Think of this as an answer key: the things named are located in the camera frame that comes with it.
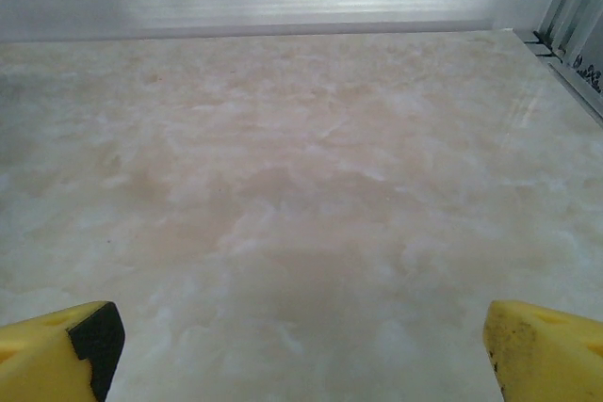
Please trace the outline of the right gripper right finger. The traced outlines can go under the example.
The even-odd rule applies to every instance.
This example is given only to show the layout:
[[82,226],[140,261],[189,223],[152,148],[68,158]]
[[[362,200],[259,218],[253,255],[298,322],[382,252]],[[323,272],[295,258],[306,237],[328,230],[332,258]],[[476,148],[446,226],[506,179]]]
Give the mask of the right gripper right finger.
[[514,300],[496,300],[484,346],[505,401],[600,401],[602,323]]

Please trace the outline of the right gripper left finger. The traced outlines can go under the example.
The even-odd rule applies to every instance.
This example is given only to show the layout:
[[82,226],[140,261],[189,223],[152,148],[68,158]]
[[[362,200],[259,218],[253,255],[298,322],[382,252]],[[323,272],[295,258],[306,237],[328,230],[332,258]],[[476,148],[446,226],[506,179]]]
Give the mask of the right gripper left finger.
[[105,401],[125,342],[117,305],[94,301],[1,328],[3,401]]

